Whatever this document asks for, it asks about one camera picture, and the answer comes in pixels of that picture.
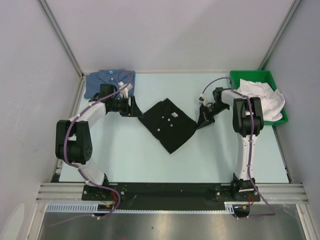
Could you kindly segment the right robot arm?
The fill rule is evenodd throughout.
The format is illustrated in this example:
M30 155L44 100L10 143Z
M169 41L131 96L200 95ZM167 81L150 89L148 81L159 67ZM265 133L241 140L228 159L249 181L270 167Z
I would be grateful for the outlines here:
M214 102L199 100L199 117L196 129L202 129L215 122L215 116L224 110L232 109L232 127L237 134L237 164L229 187L231 196L242 201L255 190L254 150L256 140L264 128L264 118L259 97L248 97L240 92L217 87L213 93Z

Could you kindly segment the black long sleeve shirt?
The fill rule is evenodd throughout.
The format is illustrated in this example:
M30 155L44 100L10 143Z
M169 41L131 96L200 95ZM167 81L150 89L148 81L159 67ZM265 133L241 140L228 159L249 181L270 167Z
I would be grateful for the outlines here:
M157 102L139 121L172 154L196 132L197 123L170 99Z

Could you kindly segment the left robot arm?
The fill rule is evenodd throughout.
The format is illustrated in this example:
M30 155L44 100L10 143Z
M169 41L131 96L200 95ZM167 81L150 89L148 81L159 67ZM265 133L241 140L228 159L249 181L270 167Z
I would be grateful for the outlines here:
M93 188L93 194L100 200L110 196L111 188L104 172L94 161L91 128L110 112L122 117L142 118L144 114L137 106L134 96L129 96L130 83L101 84L99 92L88 101L80 113L56 124L55 155L82 176L85 183Z

